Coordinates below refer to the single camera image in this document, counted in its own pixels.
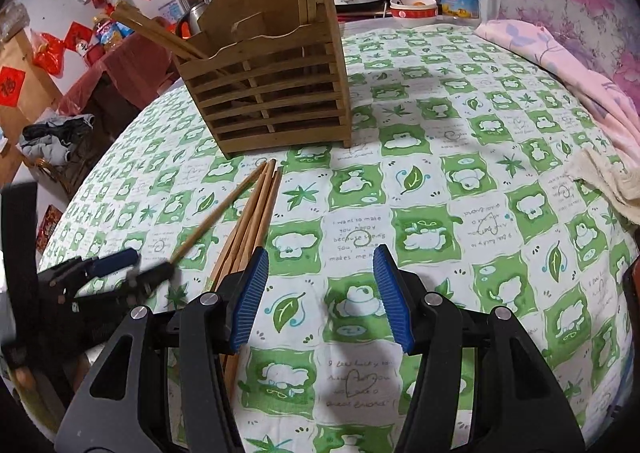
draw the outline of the tablecloth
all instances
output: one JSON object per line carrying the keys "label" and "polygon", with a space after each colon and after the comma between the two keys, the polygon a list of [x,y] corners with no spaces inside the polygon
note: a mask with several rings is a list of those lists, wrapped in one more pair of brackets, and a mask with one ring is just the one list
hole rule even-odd
{"label": "tablecloth", "polygon": [[142,110],[158,97],[170,63],[170,51],[134,32],[82,74],[60,99],[58,112],[81,114],[105,72],[118,92]]}
{"label": "tablecloth", "polygon": [[[225,160],[188,92],[172,91],[93,170],[41,268],[123,246],[140,251],[143,267],[167,258],[275,157],[284,177],[266,241],[270,277],[232,398],[247,451],[392,451],[419,357],[392,341],[372,276],[380,243],[460,306],[510,307],[593,438],[630,352],[620,280],[638,249],[625,221],[562,163],[584,145],[618,162],[606,136],[551,75],[468,29],[376,30],[343,44],[352,148]],[[179,286],[153,295],[153,310],[202,292],[246,198],[180,263]],[[121,279],[92,281],[88,291]],[[472,409],[466,352],[454,444]],[[172,430],[184,441],[177,372],[172,356]]]}

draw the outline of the bowl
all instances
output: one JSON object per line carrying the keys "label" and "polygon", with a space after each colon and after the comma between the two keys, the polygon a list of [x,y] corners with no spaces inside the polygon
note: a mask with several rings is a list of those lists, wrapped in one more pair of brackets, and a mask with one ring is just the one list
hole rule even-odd
{"label": "bowl", "polygon": [[434,24],[438,15],[435,0],[391,0],[389,5],[391,16],[407,28]]}

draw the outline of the pink floral blanket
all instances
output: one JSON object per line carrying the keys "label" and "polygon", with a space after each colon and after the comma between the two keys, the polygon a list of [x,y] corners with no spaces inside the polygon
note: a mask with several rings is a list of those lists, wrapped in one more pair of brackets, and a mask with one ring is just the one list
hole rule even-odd
{"label": "pink floral blanket", "polygon": [[640,119],[618,85],[588,70],[544,27],[519,20],[491,20],[475,34],[555,74],[609,136],[625,166],[640,167]]}

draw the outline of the green leaf print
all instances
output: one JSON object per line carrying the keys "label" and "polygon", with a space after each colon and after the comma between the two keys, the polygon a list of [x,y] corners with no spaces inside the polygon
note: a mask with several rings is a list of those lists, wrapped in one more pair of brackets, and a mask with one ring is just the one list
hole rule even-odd
{"label": "green leaf print", "polygon": [[476,111],[476,109],[480,106],[480,102],[477,98],[471,98],[466,100],[466,106],[468,106],[473,111]]}
{"label": "green leaf print", "polygon": [[609,226],[609,225],[616,225],[616,222],[618,221],[618,219],[616,218],[615,214],[613,213],[613,210],[611,209],[611,204],[608,205],[607,207],[607,212],[600,215],[603,219],[604,219],[604,223]]}
{"label": "green leaf print", "polygon": [[408,191],[413,191],[414,189],[420,188],[422,182],[424,181],[424,175],[418,169],[417,166],[412,167],[409,174],[404,178],[404,191],[400,194],[404,194]]}
{"label": "green leaf print", "polygon": [[564,141],[560,143],[560,148],[562,150],[562,153],[565,154],[567,157],[571,155],[571,152],[572,152],[571,146],[566,144]]}
{"label": "green leaf print", "polygon": [[447,299],[451,299],[451,297],[453,296],[453,291],[451,290],[451,286],[449,285],[449,278],[446,278],[445,281],[439,284],[434,290]]}
{"label": "green leaf print", "polygon": [[300,302],[298,301],[306,293],[303,292],[299,296],[292,296],[283,299],[273,311],[273,326],[278,331],[278,334],[287,324],[287,322],[296,315],[300,308]]}
{"label": "green leaf print", "polygon": [[187,305],[187,284],[179,285],[177,289],[169,286],[169,292],[164,296],[168,303],[174,305],[174,309],[178,310]]}
{"label": "green leaf print", "polygon": [[567,398],[570,399],[572,397],[575,397],[576,395],[580,395],[582,393],[582,389],[580,388],[580,381],[578,381],[577,383],[572,383],[571,381],[567,381],[566,384],[566,388],[564,389],[564,391],[562,392],[562,394]]}
{"label": "green leaf print", "polygon": [[317,189],[310,189],[316,183],[313,183],[311,186],[307,186],[305,189],[302,189],[302,186],[298,186],[295,189],[290,189],[289,191],[285,191],[285,195],[289,195],[290,198],[287,199],[287,211],[291,211],[294,207],[299,206],[303,200],[308,202],[316,202],[316,193],[318,193]]}
{"label": "green leaf print", "polygon": [[203,211],[209,209],[213,204],[213,199],[215,198],[215,194],[212,193],[206,199],[204,199],[200,204],[198,204],[198,210],[196,213],[202,213]]}
{"label": "green leaf print", "polygon": [[524,96],[518,99],[520,99],[520,101],[522,101],[523,103],[527,103],[529,105],[536,102],[536,100],[529,96],[529,94],[524,94]]}
{"label": "green leaf print", "polygon": [[398,117],[411,115],[410,112],[407,112],[406,110],[404,110],[404,107],[402,105],[397,105],[393,108],[385,108],[385,109],[382,109],[382,111],[385,112],[386,114],[395,114]]}
{"label": "green leaf print", "polygon": [[178,152],[177,154],[174,155],[174,162],[177,161],[178,159],[180,159],[180,157],[182,157],[184,155],[184,153],[186,152],[186,150],[180,150],[180,152]]}
{"label": "green leaf print", "polygon": [[498,161],[498,164],[502,164],[507,168],[507,172],[511,175],[511,178],[516,174],[518,170],[524,170],[521,160],[514,159],[515,154],[511,156],[511,159],[507,156],[502,156],[502,160]]}
{"label": "green leaf print", "polygon": [[155,213],[156,213],[156,210],[153,209],[151,206],[147,206],[146,208],[140,210],[140,222],[143,222],[148,218],[153,218]]}
{"label": "green leaf print", "polygon": [[291,439],[284,440],[279,444],[274,444],[269,435],[264,436],[264,440],[258,440],[253,438],[245,439],[252,446],[256,446],[258,449],[254,453],[261,453],[266,451],[267,453],[292,453],[289,449],[284,449],[281,446],[287,442],[291,442]]}
{"label": "green leaf print", "polygon": [[560,242],[556,243],[556,246],[549,253],[549,257],[546,259],[546,268],[551,274],[551,277],[559,282],[560,269],[562,268],[562,251],[560,251]]}

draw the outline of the bamboo utensil holder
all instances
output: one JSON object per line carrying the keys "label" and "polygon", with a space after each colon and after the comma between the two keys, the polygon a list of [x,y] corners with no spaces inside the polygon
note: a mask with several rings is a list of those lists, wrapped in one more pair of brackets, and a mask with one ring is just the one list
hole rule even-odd
{"label": "bamboo utensil holder", "polygon": [[209,57],[175,55],[225,157],[291,144],[351,146],[334,0],[315,5],[315,19],[300,25],[298,0],[212,0],[198,20],[202,32],[189,40]]}

